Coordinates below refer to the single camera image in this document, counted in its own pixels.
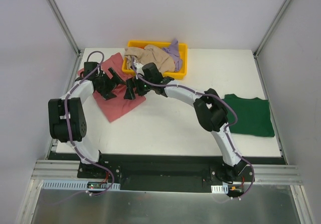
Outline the green t shirt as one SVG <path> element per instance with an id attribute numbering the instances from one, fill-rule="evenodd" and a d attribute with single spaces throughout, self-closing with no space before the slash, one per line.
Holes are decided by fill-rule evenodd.
<path id="1" fill-rule="evenodd" d="M 230 132 L 241 135 L 273 138 L 270 105 L 266 99 L 247 99 L 235 94 L 225 95 L 223 101 L 236 113 L 238 121 L 229 127 Z"/>

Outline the pink t shirt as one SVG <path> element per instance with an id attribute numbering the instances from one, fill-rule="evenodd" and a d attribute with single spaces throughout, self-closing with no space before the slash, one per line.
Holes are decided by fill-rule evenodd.
<path id="1" fill-rule="evenodd" d="M 111 67 L 123 81 L 126 81 L 131 78 L 131 75 L 125 74 L 122 71 L 122 64 L 122 55 L 120 53 L 116 53 L 107 60 L 103 61 L 101 64 L 101 69 L 108 75 L 108 77 L 111 78 L 112 75 L 108 71 L 108 69 Z M 110 123 L 129 113 L 146 101 L 144 96 L 139 96 L 137 94 L 135 94 L 135 99 L 133 100 L 124 99 L 126 85 L 122 84 L 118 85 L 111 93 L 113 93 L 116 97 L 109 100 L 105 100 L 97 90 L 95 90 L 92 94 L 98 107 Z"/>

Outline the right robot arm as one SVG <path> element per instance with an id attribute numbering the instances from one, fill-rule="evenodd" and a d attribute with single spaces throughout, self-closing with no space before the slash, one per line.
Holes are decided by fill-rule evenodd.
<path id="1" fill-rule="evenodd" d="M 222 154 L 223 164 L 216 171 L 216 177 L 229 184 L 239 180 L 247 163 L 231 137 L 228 111 L 232 109 L 217 92 L 211 88 L 198 92 L 172 77 L 164 77 L 154 63 L 142 65 L 132 60 L 131 68 L 135 76 L 126 81 L 124 99 L 134 100 L 152 90 L 158 95 L 180 100 L 193 107 L 198 123 L 212 134 Z"/>

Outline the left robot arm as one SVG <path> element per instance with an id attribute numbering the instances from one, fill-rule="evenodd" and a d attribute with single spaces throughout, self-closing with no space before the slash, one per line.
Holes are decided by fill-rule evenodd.
<path id="1" fill-rule="evenodd" d="M 72 147 L 81 163 L 89 165 L 88 171 L 94 178 L 103 177 L 106 166 L 99 161 L 101 152 L 86 137 L 87 123 L 83 104 L 94 93 L 103 100 L 116 98 L 113 91 L 119 85 L 124 85 L 125 81 L 112 67 L 108 71 L 109 75 L 98 62 L 85 62 L 84 70 L 71 89 L 61 98 L 48 102 L 51 137 Z"/>

